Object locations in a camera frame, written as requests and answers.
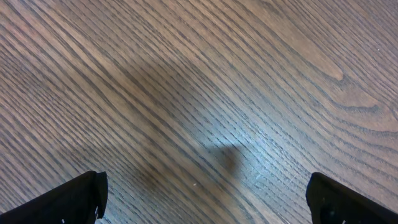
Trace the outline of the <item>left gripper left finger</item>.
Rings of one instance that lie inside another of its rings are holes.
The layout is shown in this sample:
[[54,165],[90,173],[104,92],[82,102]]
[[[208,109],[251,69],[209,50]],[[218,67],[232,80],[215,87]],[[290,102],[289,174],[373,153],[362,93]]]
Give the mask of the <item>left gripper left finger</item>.
[[1,214],[1,224],[94,223],[103,218],[107,201],[106,172],[88,171]]

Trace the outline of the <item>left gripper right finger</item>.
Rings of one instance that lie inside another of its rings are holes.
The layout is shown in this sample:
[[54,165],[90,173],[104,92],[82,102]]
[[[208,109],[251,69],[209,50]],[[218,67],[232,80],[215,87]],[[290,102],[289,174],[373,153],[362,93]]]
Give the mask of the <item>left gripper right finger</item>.
[[397,224],[395,212],[320,172],[311,175],[305,196],[313,224]]

